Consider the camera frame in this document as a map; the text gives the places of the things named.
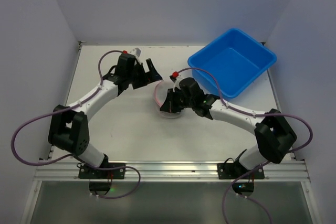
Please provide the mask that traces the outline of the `white mesh laundry bag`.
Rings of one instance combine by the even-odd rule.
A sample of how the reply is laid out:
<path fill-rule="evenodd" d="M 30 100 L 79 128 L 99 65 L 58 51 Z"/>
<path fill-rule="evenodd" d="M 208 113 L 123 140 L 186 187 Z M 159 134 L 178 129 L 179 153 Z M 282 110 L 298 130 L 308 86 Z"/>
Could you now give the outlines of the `white mesh laundry bag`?
<path fill-rule="evenodd" d="M 156 103 L 156 110 L 158 114 L 166 119 L 176 119 L 182 115 L 181 112 L 168 113 L 161 111 L 160 108 L 166 100 L 168 89 L 173 88 L 172 81 L 160 81 L 154 88 L 153 99 Z"/>

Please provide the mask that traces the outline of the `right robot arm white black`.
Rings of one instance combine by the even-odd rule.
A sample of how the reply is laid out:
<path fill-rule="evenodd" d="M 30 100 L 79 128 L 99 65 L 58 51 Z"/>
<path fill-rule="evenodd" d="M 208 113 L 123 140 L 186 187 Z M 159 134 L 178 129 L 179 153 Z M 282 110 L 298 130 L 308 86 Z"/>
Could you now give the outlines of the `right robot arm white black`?
<path fill-rule="evenodd" d="M 170 114 L 184 109 L 192 109 L 203 118 L 237 126 L 255 136 L 255 146 L 242 151 L 231 164 L 223 166 L 223 171 L 231 177 L 239 177 L 265 162 L 281 163 L 297 139 L 278 110 L 263 112 L 258 117 L 254 111 L 232 109 L 219 96 L 206 94 L 193 78 L 182 79 L 176 87 L 169 88 L 160 106 L 160 111 Z"/>

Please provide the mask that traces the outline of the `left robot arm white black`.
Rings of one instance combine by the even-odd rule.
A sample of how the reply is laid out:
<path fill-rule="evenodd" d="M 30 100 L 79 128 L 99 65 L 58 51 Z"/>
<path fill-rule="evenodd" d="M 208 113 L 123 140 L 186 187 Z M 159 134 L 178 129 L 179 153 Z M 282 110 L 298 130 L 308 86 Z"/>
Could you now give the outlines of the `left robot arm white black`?
<path fill-rule="evenodd" d="M 100 81 L 94 89 L 69 106 L 54 108 L 48 142 L 91 168 L 107 170 L 107 155 L 90 143 L 89 121 L 129 86 L 138 89 L 161 81 L 162 77 L 150 58 L 146 64 L 147 70 L 134 51 L 120 51 L 116 65 L 106 74 L 98 72 Z"/>

